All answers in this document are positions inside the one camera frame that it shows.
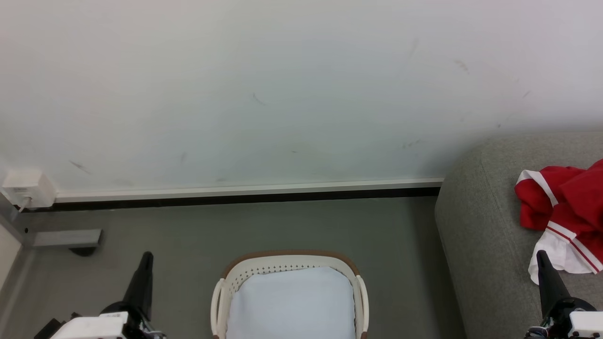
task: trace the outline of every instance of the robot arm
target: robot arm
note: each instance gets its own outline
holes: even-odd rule
[[[542,323],[531,327],[525,338],[599,338],[603,333],[603,312],[588,302],[570,296],[545,251],[536,253]]]
[[[73,314],[69,322],[51,320],[34,339],[167,339],[150,325],[153,296],[153,254],[145,252],[124,299],[98,317]]]

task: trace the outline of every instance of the white outlet box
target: white outlet box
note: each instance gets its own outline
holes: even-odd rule
[[[11,170],[4,179],[2,188],[19,207],[22,207],[21,204],[26,198],[31,198],[27,206],[29,208],[50,207],[57,196],[57,190],[50,180],[38,170]]]

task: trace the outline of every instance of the black baseboard strip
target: black baseboard strip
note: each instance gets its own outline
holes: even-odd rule
[[[439,187],[372,189],[366,191],[310,192],[283,194],[231,195],[226,197],[163,198],[148,200],[87,201],[56,203],[48,208],[26,209],[25,213],[58,211],[92,211],[98,209],[148,208],[209,204],[265,203],[277,201],[337,200],[361,198],[435,197]]]

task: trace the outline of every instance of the laundry basket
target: laundry basket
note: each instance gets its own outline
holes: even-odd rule
[[[366,339],[368,294],[356,265],[344,255],[317,250],[282,250],[250,253],[234,260],[213,290],[211,324],[213,339],[226,339],[230,302],[241,284],[255,274],[330,267],[345,275],[354,291],[356,339]]]

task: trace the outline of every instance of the sofa cushion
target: sofa cushion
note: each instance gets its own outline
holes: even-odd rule
[[[519,225],[521,170],[588,168],[603,157],[603,133],[496,139],[471,151],[444,180],[436,220],[469,339],[522,338],[541,321],[528,264],[541,232]],[[561,272],[570,294],[603,309],[603,274]]]

